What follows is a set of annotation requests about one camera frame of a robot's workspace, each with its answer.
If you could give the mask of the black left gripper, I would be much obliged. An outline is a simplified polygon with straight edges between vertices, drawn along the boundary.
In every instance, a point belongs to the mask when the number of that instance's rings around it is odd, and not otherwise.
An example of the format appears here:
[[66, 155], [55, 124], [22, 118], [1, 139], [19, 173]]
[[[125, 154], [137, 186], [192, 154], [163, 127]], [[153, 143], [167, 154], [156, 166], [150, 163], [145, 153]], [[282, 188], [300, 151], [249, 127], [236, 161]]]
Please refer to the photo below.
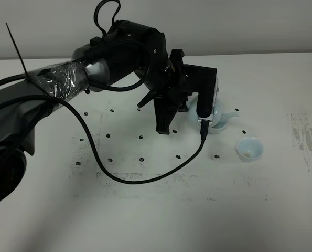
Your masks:
[[145, 85], [149, 93], [138, 103], [141, 108], [154, 101], [156, 132], [169, 134], [169, 126], [182, 105], [182, 98], [198, 94], [199, 84], [217, 76], [217, 69], [183, 63], [184, 52], [153, 49]]

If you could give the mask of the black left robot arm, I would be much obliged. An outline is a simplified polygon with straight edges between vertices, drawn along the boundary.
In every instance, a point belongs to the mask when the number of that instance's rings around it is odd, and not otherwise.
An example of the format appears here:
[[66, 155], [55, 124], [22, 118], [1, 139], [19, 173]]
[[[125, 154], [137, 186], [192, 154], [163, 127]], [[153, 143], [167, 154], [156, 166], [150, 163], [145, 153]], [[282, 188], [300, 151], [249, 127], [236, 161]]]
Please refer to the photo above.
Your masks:
[[196, 113], [205, 138], [218, 92], [215, 68], [187, 65], [184, 52], [166, 51], [165, 35], [155, 28], [121, 20], [101, 37], [74, 51], [70, 61], [0, 80], [0, 201], [21, 182], [25, 154], [35, 151], [36, 124], [82, 92], [131, 91], [141, 85], [147, 95], [141, 108], [154, 103], [156, 131], [169, 134], [177, 112], [196, 93]]

